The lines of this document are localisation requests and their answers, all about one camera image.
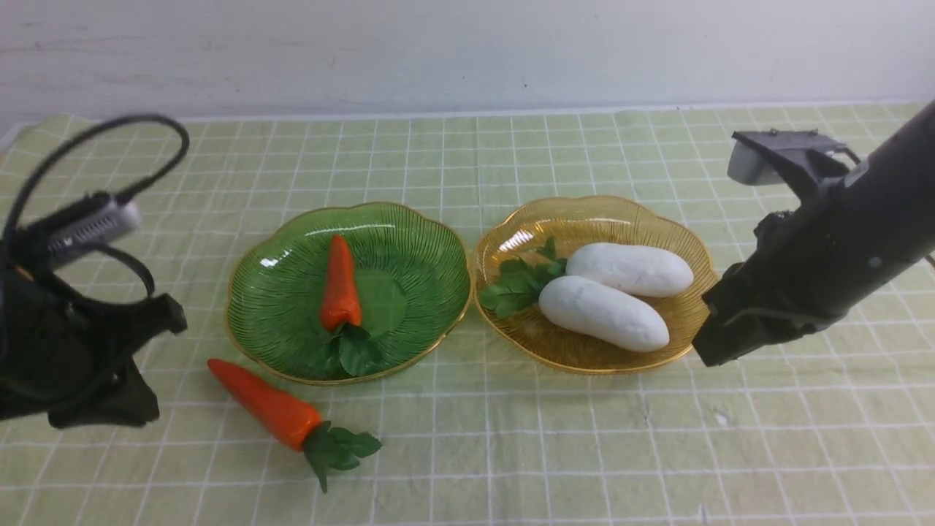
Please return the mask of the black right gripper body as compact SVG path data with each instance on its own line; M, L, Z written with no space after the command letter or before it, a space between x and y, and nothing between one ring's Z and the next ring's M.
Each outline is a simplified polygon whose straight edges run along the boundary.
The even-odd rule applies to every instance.
M703 296L710 313L692 346L707 367L822 332L867 296L844 216L771 213L754 234L755 252Z

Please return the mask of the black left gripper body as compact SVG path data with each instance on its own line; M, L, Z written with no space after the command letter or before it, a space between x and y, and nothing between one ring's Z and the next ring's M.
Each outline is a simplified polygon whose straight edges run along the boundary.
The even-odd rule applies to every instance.
M134 362L154 337L188 327L168 295L100 302L47 274L2 277L1 417L45 415L50 426L144 427L159 402Z

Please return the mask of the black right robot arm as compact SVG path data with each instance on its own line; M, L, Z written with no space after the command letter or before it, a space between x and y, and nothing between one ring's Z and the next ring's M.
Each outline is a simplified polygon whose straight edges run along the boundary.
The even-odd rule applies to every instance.
M707 367L824 332L934 246L934 107L859 159L818 131L736 131L728 177L785 184L795 210L755 227L754 253L703 294Z

